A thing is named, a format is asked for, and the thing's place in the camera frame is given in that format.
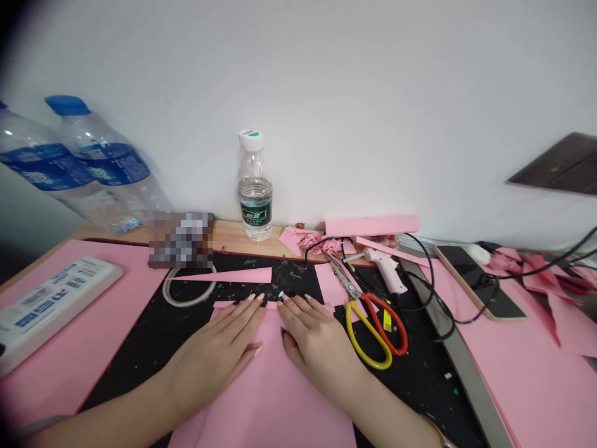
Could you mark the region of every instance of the plastic water bottle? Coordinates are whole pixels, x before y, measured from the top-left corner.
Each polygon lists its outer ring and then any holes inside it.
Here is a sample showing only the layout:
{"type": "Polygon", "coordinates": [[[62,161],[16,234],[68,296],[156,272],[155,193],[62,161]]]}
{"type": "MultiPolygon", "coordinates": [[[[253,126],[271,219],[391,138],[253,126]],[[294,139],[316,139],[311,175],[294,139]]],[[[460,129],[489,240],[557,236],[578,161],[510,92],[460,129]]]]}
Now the plastic water bottle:
{"type": "Polygon", "coordinates": [[[48,96],[45,102],[62,118],[61,137],[69,151],[106,190],[147,224],[152,212],[171,212],[155,177],[131,143],[110,128],[76,96],[48,96]]]}
{"type": "Polygon", "coordinates": [[[263,170],[263,137],[247,129],[238,133],[241,165],[238,169],[238,199],[244,229],[250,239],[263,241],[272,231],[272,184],[263,170]]]}
{"type": "Polygon", "coordinates": [[[10,112],[1,101],[0,162],[83,218],[115,235],[140,225],[114,196],[95,182],[54,131],[10,112]]]}

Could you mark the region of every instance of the white bottle cap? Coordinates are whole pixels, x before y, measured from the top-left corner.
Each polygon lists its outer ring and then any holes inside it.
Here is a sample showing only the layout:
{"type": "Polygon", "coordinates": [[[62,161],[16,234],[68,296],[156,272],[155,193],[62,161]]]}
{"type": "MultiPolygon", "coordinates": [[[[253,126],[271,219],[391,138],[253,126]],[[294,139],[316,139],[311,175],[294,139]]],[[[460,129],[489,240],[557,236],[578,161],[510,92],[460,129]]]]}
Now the white bottle cap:
{"type": "Polygon", "coordinates": [[[238,133],[238,141],[247,151],[259,151],[263,149],[263,137],[259,131],[245,129],[238,133]]]}

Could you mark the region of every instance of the fingernail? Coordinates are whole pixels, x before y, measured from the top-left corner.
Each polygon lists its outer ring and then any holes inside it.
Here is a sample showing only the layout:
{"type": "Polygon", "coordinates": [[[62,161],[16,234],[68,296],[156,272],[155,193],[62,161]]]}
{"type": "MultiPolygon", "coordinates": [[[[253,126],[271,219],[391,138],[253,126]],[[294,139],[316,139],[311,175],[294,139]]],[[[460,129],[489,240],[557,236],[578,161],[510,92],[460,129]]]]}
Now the fingernail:
{"type": "Polygon", "coordinates": [[[255,350],[255,353],[253,353],[253,359],[257,358],[257,355],[261,352],[263,352],[263,345],[260,345],[259,348],[255,350]]]}

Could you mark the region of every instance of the black cutting mat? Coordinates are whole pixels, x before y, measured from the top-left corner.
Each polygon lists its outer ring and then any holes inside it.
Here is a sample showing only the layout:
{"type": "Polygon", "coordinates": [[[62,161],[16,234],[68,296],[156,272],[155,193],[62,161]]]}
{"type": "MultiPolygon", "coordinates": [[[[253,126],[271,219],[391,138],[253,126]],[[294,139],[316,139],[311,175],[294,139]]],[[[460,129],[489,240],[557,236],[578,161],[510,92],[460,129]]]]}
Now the black cutting mat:
{"type": "MultiPolygon", "coordinates": [[[[157,373],[178,347],[209,321],[214,301],[245,298],[251,292],[264,292],[267,300],[275,301],[280,291],[288,292],[291,289],[301,295],[310,294],[323,302],[313,263],[309,263],[308,269],[305,269],[304,261],[296,259],[225,253],[214,253],[213,261],[219,271],[271,266],[272,283],[218,283],[205,302],[189,308],[176,308],[168,304],[164,300],[162,286],[160,286],[89,395],[82,411],[132,390],[157,373]],[[245,265],[244,262],[247,260],[257,262],[245,265]]],[[[377,269],[357,269],[380,298],[388,298],[383,278],[377,269]]],[[[183,269],[177,276],[205,272],[208,271],[183,269]]],[[[409,291],[400,297],[401,304],[404,308],[420,306],[420,300],[410,280],[402,278],[402,281],[409,291]]],[[[208,282],[173,282],[170,295],[177,301],[192,300],[208,286],[208,282]]],[[[336,318],[344,324],[342,307],[336,308],[336,318]]],[[[370,370],[412,409],[434,420],[457,446],[487,446],[443,345],[430,342],[430,339],[436,337],[436,333],[427,313],[408,313],[404,318],[409,333],[408,354],[394,357],[392,366],[388,370],[370,370]],[[453,375],[450,380],[445,378],[448,372],[453,375]]],[[[358,322],[353,325],[353,328],[363,350],[374,359],[383,359],[384,354],[380,346],[365,326],[358,322]]],[[[392,342],[396,342],[396,338],[397,333],[390,336],[392,342]]],[[[355,428],[355,436],[359,447],[372,446],[357,428],[355,428]]],[[[165,448],[169,440],[170,434],[156,442],[154,447],[165,448]]]]}

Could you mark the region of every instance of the woman's left hand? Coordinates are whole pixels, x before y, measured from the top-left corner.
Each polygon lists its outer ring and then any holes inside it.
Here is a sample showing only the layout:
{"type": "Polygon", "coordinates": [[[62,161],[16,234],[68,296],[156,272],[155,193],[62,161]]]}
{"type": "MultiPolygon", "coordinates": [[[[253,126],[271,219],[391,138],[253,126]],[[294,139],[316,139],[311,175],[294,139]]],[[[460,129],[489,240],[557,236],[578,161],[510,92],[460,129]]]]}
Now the woman's left hand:
{"type": "Polygon", "coordinates": [[[173,411],[186,421],[209,406],[257,356],[248,347],[265,314],[263,294],[224,308],[193,334],[157,374],[172,397],[173,411]]]}

